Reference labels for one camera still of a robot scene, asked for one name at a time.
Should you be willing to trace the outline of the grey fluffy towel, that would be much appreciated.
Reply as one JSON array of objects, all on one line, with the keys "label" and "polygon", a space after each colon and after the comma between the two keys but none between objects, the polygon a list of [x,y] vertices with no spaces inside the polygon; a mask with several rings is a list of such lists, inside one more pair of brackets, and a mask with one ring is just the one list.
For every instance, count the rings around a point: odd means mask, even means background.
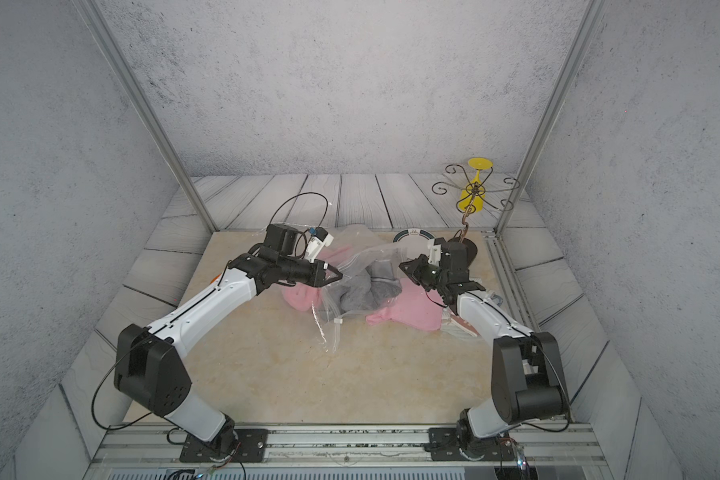
[{"label": "grey fluffy towel", "polygon": [[401,292],[392,263],[378,260],[337,288],[338,306],[342,313],[375,311]]}]

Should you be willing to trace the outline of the clear plastic vacuum bag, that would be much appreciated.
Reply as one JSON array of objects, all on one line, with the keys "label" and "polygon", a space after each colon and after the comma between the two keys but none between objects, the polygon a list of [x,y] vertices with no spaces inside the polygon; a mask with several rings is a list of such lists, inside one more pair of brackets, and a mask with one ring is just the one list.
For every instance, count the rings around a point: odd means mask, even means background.
[{"label": "clear plastic vacuum bag", "polygon": [[338,350],[342,325],[358,317],[370,325],[399,323],[417,330],[440,329],[445,308],[439,294],[414,284],[400,265],[424,255],[432,257],[435,235],[423,229],[375,232],[349,225],[334,232],[334,240],[317,258],[335,267],[342,277],[312,289],[309,297],[326,349]]}]

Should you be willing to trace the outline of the pink fluffy towel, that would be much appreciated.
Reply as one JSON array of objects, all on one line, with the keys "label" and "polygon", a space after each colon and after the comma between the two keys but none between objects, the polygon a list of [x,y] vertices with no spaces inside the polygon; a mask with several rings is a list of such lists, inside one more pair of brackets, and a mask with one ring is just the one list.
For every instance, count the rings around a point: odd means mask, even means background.
[{"label": "pink fluffy towel", "polygon": [[[382,244],[366,249],[344,246],[332,248],[328,253],[318,256],[335,267],[343,274],[343,279],[324,288],[313,288],[303,284],[280,289],[286,303],[300,312],[314,315],[320,323],[342,323],[354,316],[365,319],[369,325],[384,322],[396,322],[405,326],[433,332],[441,328],[441,317],[444,305],[439,294],[427,293],[423,287],[413,283],[400,270],[399,265],[412,259],[409,248],[399,244]],[[393,299],[387,300],[375,311],[358,311],[342,313],[338,306],[337,288],[349,278],[357,275],[374,261],[388,260],[392,263],[402,292]]]}]

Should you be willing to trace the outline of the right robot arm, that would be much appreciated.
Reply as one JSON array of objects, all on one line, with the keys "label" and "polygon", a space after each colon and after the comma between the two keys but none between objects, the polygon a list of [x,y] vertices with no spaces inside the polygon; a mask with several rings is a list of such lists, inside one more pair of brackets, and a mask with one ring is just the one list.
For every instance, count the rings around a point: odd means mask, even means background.
[{"label": "right robot arm", "polygon": [[470,278],[468,249],[461,242],[434,240],[437,261],[426,254],[400,264],[400,270],[425,291],[436,292],[441,304],[470,324],[491,345],[491,398],[465,410],[457,424],[462,444],[502,437],[536,420],[564,416],[571,402],[555,337],[534,332],[514,320]]}]

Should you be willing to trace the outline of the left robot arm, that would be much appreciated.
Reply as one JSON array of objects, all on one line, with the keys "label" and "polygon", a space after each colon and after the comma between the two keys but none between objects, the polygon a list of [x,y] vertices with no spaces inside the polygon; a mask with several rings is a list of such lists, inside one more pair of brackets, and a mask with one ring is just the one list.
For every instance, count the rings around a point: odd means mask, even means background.
[{"label": "left robot arm", "polygon": [[268,225],[263,241],[228,261],[186,304],[145,327],[131,324],[121,331],[115,388],[216,456],[233,453],[239,443],[234,421],[200,396],[184,360],[223,319],[269,287],[321,288],[340,280],[342,273],[318,257],[332,241],[322,227],[302,232],[286,224]]}]

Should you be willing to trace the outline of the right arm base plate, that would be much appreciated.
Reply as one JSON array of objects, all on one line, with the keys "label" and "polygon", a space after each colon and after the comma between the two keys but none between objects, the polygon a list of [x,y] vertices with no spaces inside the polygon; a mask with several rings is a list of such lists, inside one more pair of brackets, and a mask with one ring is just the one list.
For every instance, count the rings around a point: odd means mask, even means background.
[{"label": "right arm base plate", "polygon": [[509,462],[515,459],[513,447],[501,437],[478,439],[456,427],[428,430],[424,451],[433,461]]}]

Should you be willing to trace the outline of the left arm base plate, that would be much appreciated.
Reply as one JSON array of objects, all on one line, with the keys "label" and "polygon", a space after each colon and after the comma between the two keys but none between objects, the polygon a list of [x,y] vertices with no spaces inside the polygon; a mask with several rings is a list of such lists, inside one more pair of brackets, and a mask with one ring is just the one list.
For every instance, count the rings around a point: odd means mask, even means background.
[{"label": "left arm base plate", "polygon": [[269,430],[242,428],[220,432],[214,440],[204,442],[188,435],[179,455],[180,463],[261,463],[264,461]]}]

